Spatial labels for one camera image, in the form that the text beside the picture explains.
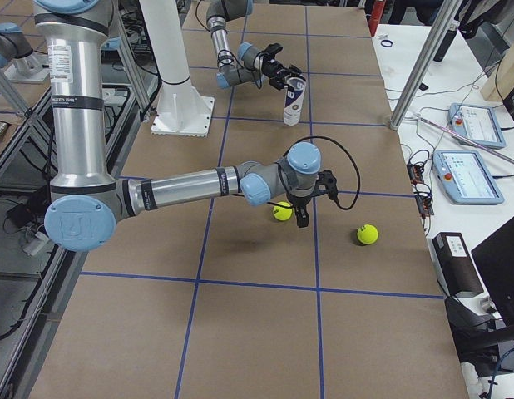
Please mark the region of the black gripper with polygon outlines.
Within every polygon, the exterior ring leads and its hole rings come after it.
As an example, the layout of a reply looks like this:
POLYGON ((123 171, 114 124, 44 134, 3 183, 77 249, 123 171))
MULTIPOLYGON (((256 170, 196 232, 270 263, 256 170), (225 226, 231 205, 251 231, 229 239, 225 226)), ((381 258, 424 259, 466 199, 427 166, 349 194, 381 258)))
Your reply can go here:
POLYGON ((291 78, 299 78, 304 80, 303 72, 294 65, 284 67, 275 59, 265 60, 262 62, 261 72, 269 78, 269 84, 276 90, 283 90, 288 86, 287 80, 291 78))
POLYGON ((309 226, 307 206, 311 202, 312 198, 312 195, 298 197, 296 195, 288 194, 288 201, 293 206, 296 224, 299 228, 306 228, 309 226))

